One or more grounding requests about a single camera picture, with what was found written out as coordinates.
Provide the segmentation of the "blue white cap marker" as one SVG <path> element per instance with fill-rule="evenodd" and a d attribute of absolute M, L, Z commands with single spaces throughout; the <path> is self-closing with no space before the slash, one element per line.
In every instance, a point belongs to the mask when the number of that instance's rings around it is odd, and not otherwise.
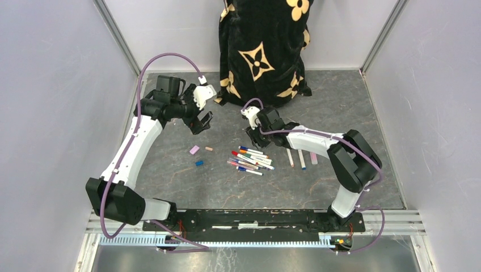
<path fill-rule="evenodd" d="M 243 150 L 245 152 L 250 152 L 252 154 L 260 154 L 260 155 L 264 155 L 264 152 L 261 152 L 261 151 L 258 151 L 258 150 L 254 150 L 254 149 L 250 149 L 250 148 L 247 148 L 247 147 L 244 147 L 244 146 L 238 146 L 238 148 L 240 150 Z"/>

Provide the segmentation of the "orange cap marker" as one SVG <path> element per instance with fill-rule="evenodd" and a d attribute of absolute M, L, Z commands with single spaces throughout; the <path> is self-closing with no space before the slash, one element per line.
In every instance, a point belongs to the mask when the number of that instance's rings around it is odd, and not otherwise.
<path fill-rule="evenodd" d="M 240 153 L 243 153 L 243 154 L 249 154 L 249 155 L 252 155 L 252 156 L 257 156 L 257 157 L 260 157 L 260 158 L 265 158 L 265 159 L 269 159 L 269 156 L 268 155 L 264 155 L 262 153 L 257 153 L 257 152 L 252 152 L 252 151 L 249 151 L 249 150 L 239 150 Z"/>

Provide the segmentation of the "pink highlighter cap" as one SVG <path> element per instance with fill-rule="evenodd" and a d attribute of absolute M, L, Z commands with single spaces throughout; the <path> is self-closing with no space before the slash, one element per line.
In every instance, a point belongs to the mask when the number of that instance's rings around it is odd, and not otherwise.
<path fill-rule="evenodd" d="M 189 153 L 190 153 L 191 155 L 195 155 L 195 154 L 199 151 L 199 149 L 200 149 L 200 147 L 197 146 L 197 145 L 195 145 L 195 146 L 193 146 L 193 147 L 190 149 Z"/>

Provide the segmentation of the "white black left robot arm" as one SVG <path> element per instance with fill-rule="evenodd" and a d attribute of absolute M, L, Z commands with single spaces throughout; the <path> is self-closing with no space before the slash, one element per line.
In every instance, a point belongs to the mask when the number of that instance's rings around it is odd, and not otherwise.
<path fill-rule="evenodd" d="M 86 183 L 97 216 L 130 225 L 156 219 L 165 231 L 178 225 L 175 203 L 144 198 L 135 187 L 147 153 L 168 122 L 182 120 L 193 135 L 210 127 L 212 112 L 203 118 L 199 114 L 217 93 L 204 76 L 199 77 L 199 82 L 185 86 L 183 79 L 160 75 L 155 89 L 140 99 L 128 135 L 113 161 L 99 178 L 90 178 Z"/>

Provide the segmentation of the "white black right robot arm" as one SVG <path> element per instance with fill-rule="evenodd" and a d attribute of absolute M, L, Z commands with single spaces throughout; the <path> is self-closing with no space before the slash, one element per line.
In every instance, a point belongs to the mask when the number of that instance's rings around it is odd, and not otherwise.
<path fill-rule="evenodd" d="M 357 130 L 327 133 L 296 122 L 286 124 L 275 108 L 248 106 L 241 114 L 249 122 L 246 132 L 257 147 L 270 143 L 290 150 L 315 153 L 327 158 L 335 172 L 339 190 L 328 207 L 328 225 L 342 231 L 350 225 L 362 193 L 375 177 L 382 177 L 382 162 Z"/>

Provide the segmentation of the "pink pen clear cap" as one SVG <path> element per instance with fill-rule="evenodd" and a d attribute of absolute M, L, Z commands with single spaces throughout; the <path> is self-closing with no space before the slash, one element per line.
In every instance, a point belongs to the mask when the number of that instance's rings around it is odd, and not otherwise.
<path fill-rule="evenodd" d="M 234 162 L 234 161 L 227 161 L 227 163 L 231 164 L 231 165 L 234 165 L 236 167 L 241 167 L 241 168 L 251 170 L 251 171 L 257 171 L 258 170 L 258 168 L 253 168 L 253 167 L 250 167 L 250 166 L 247 166 L 247 165 L 244 165 L 244 164 L 240 164 L 240 163 L 237 163 L 237 162 Z"/>

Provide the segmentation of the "blue long nib marker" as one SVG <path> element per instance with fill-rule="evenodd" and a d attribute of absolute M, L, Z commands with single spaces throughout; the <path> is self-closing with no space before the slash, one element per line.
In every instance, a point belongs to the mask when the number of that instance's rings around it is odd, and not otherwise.
<path fill-rule="evenodd" d="M 271 166 L 266 167 L 266 166 L 263 166 L 263 165 L 253 164 L 253 163 L 250 163 L 250 162 L 247 162 L 247 161 L 244 161 L 244 160 L 240 160 L 240 159 L 229 158 L 229 161 L 237 163 L 239 165 L 243 165 L 245 167 L 251 167 L 253 169 L 266 169 L 266 170 L 274 170 L 275 169 L 275 167 L 271 167 Z"/>

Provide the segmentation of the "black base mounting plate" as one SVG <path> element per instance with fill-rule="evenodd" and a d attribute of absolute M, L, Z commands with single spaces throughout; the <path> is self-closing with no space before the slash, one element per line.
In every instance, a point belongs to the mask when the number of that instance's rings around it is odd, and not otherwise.
<path fill-rule="evenodd" d="M 314 209 L 186 209 L 163 224 L 195 242 L 301 242 L 317 241 L 320 233 L 364 232 L 362 213 L 339 219 L 330 211 Z"/>

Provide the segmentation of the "black floral plush blanket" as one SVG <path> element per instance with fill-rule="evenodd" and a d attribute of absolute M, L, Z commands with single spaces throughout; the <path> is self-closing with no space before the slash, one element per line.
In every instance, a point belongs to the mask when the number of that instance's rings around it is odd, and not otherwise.
<path fill-rule="evenodd" d="M 220 86 L 216 103 L 258 98 L 281 107 L 311 96 L 302 51 L 310 43 L 309 0 L 224 1 L 218 22 Z"/>

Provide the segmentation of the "aluminium frame rail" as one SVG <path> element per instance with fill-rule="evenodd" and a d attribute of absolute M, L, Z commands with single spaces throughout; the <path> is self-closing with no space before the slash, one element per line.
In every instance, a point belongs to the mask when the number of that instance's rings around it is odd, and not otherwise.
<path fill-rule="evenodd" d="M 122 225 L 88 220 L 84 241 L 92 245 L 137 245 L 160 248 L 251 247 L 334 248 L 355 236 L 420 236 L 425 228 L 414 210 L 367 210 L 335 227 L 324 210 L 186 209 L 170 226 L 152 222 Z"/>

